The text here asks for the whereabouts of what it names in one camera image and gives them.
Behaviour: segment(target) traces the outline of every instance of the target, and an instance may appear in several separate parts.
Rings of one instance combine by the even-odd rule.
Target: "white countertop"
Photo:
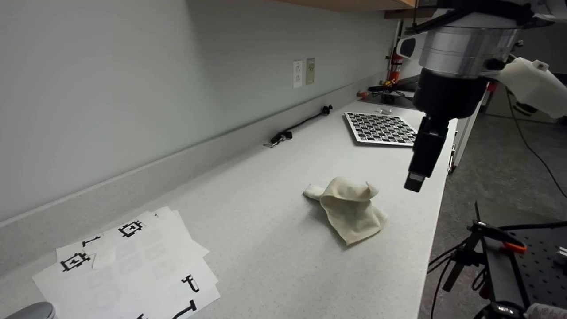
[[[338,108],[295,130],[294,140],[240,154],[159,202],[178,209],[191,236],[210,250],[221,298],[198,319],[418,316],[455,128],[451,123],[434,176],[421,193],[411,193],[403,181],[412,151],[356,147],[341,119],[345,110],[375,108]],[[419,112],[386,108],[418,128]],[[336,176],[373,185],[373,204],[389,218],[375,238],[350,248],[301,195]],[[0,318],[40,300],[31,275],[53,255],[0,279]]]

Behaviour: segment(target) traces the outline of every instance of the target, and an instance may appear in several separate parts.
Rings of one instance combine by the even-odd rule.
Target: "black printed symbol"
[[[100,236],[95,236],[92,240],[83,241],[83,247],[86,247],[86,245],[90,245],[92,241],[97,241],[97,240],[100,240]]]
[[[123,238],[131,238],[134,236],[136,232],[141,231],[141,222],[139,220],[134,220],[131,224],[125,224],[118,229],[118,232],[122,232]]]
[[[184,310],[177,312],[177,314],[173,316],[173,319],[177,319],[177,318],[180,318],[180,316],[184,316],[184,314],[187,314],[187,312],[196,312],[194,300],[191,300],[191,303],[189,303],[189,307],[187,307],[187,309],[184,309]]]
[[[194,279],[191,275],[187,275],[185,279],[180,280],[182,284],[187,284],[191,287],[193,293],[198,293],[200,287],[196,286]]]
[[[70,271],[84,264],[84,261],[90,261],[86,254],[74,254],[69,259],[61,261],[60,266],[63,266],[63,271]]]

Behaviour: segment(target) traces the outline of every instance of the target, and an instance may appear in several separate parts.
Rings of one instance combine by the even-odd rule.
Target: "black cable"
[[[439,261],[435,266],[432,266],[432,268],[426,271],[426,275],[432,273],[432,271],[435,271],[437,268],[441,268],[444,263],[448,263],[449,257],[451,257],[451,255],[444,257],[444,259]]]
[[[439,261],[442,255],[446,255],[446,254],[449,254],[449,252],[455,252],[455,250],[460,248],[464,243],[465,243],[465,240],[460,241],[458,245],[451,247],[451,248],[444,250],[441,255],[434,257],[434,259],[428,263],[428,266],[434,264],[435,261]]]
[[[480,222],[480,209],[478,209],[478,202],[474,201],[474,215],[476,215],[476,222]]]
[[[416,27],[418,27],[416,18],[418,18],[419,4],[421,4],[421,0],[416,0],[416,4],[414,4],[414,7],[412,7],[412,25],[411,25],[411,29],[416,29]]]
[[[473,284],[471,284],[471,289],[473,289],[473,291],[481,289],[481,286],[483,286],[485,280],[487,280],[487,275],[488,275],[488,271],[483,268],[483,270],[474,277],[474,280],[473,280]]]
[[[448,270],[448,264],[449,264],[449,261],[446,261],[446,264],[444,264],[444,268],[442,268],[442,271],[441,271],[441,275],[439,275],[435,293],[432,294],[432,305],[430,305],[430,312],[428,312],[428,318],[430,318],[430,319],[434,319],[439,287],[441,287],[442,277],[444,277],[444,273],[446,273],[446,270]]]
[[[278,146],[278,144],[281,144],[281,142],[285,142],[285,140],[290,140],[290,139],[294,137],[294,135],[290,133],[290,130],[295,130],[295,128],[302,126],[304,123],[313,121],[313,119],[317,119],[317,117],[329,115],[331,110],[333,110],[333,105],[322,107],[318,114],[310,115],[310,117],[306,117],[304,121],[301,121],[301,123],[297,123],[297,124],[292,124],[292,126],[281,130],[279,133],[276,133],[272,139],[269,139],[267,146],[269,146],[269,147],[274,147],[274,146]]]
[[[552,185],[556,186],[556,190],[563,195],[563,199],[567,199],[567,193],[563,192],[563,188],[559,186],[559,183],[556,181],[556,178],[552,176],[552,170],[549,169],[549,165],[531,149],[531,146],[527,144],[524,133],[520,131],[520,126],[513,115],[513,107],[512,107],[512,100],[510,100],[510,91],[506,91],[506,98],[508,98],[508,107],[510,107],[510,112],[512,112],[512,119],[515,123],[515,128],[517,128],[517,133],[519,133],[519,139],[524,142],[526,149],[545,167],[549,178],[552,179]]]
[[[496,119],[508,119],[513,121],[512,117],[506,115],[497,115],[497,114],[481,114],[481,117],[496,117]],[[543,121],[533,121],[533,119],[517,119],[519,123],[535,123],[535,124],[543,124],[543,126],[554,126],[554,123],[543,123]]]

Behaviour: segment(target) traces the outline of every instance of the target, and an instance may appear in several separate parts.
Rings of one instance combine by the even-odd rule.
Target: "gray floor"
[[[488,114],[508,115],[503,96],[496,98]],[[448,178],[432,257],[467,236],[474,220],[474,201],[483,208],[508,211],[543,211],[563,216],[567,201],[558,193],[545,169],[533,158],[517,135],[512,119],[481,115],[473,130],[460,167]],[[567,192],[567,128],[520,121],[529,146],[547,162]],[[478,270],[465,270],[449,294],[439,293],[437,319],[471,319],[487,303],[471,291]],[[419,319],[430,316],[437,275],[428,275]]]

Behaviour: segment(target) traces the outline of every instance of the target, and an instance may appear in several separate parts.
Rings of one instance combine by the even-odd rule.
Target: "paper sheet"
[[[33,277],[58,319],[191,318],[219,298],[178,213],[159,209],[56,250],[56,264]]]

